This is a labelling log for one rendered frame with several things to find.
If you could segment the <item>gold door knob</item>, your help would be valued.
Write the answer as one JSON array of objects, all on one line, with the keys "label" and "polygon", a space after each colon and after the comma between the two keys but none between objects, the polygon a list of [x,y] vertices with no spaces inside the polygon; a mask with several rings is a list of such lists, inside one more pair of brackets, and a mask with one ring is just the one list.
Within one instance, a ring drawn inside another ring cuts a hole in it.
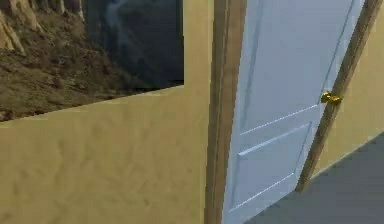
[{"label": "gold door knob", "polygon": [[325,91],[321,96],[320,102],[330,105],[339,105],[342,102],[342,98],[337,95],[333,95],[330,91]]}]

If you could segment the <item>landscape wall picture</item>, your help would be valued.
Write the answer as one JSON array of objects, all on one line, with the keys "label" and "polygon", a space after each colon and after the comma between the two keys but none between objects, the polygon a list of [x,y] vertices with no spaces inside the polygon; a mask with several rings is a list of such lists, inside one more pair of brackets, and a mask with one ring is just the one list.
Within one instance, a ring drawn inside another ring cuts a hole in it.
[{"label": "landscape wall picture", "polygon": [[0,122],[184,82],[184,0],[0,0]]}]

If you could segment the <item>white panelled room door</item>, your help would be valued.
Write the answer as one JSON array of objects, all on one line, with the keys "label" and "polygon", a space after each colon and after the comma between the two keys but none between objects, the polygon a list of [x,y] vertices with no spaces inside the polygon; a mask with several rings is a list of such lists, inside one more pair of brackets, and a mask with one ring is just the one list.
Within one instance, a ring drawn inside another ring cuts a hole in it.
[{"label": "white panelled room door", "polygon": [[247,0],[221,224],[300,178],[364,0]]}]

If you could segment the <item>wooden door frame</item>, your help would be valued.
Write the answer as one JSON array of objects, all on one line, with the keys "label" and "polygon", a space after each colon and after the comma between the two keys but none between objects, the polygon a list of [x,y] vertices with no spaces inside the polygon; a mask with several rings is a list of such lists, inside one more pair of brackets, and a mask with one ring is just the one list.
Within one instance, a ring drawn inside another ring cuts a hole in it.
[{"label": "wooden door frame", "polygon": [[[247,0],[215,0],[204,224],[221,224],[222,221],[246,4]],[[310,180],[332,123],[345,101],[346,88],[366,39],[382,7],[384,0],[364,0],[340,70],[329,90],[341,97],[342,102],[339,105],[324,103],[322,118],[293,191],[303,190]]]}]

